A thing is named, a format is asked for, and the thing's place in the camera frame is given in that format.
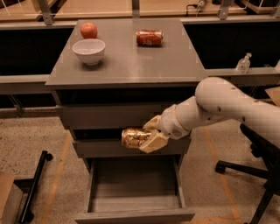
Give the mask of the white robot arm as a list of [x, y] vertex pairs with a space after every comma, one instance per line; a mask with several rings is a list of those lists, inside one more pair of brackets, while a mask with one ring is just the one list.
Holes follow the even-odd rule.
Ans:
[[150, 153], [178, 140], [200, 126], [235, 119], [280, 148], [280, 108], [244, 94], [227, 80], [209, 77], [201, 81], [195, 95], [174, 104], [143, 127], [151, 132], [140, 150]]

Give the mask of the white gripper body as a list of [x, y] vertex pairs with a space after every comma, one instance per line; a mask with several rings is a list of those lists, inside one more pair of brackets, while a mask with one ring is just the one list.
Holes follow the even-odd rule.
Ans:
[[165, 109], [160, 116], [159, 130], [170, 139], [178, 140], [190, 134], [190, 131], [184, 129], [176, 115], [177, 105], [173, 104]]

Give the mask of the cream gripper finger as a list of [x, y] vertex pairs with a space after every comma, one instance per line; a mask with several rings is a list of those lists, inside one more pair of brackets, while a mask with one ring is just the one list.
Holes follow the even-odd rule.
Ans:
[[139, 150], [145, 153], [152, 153], [165, 147], [168, 144], [168, 140], [168, 136], [154, 129], [148, 139], [139, 147]]
[[143, 128], [145, 130], [158, 130], [160, 118], [161, 118], [161, 115], [154, 116], [143, 126]]

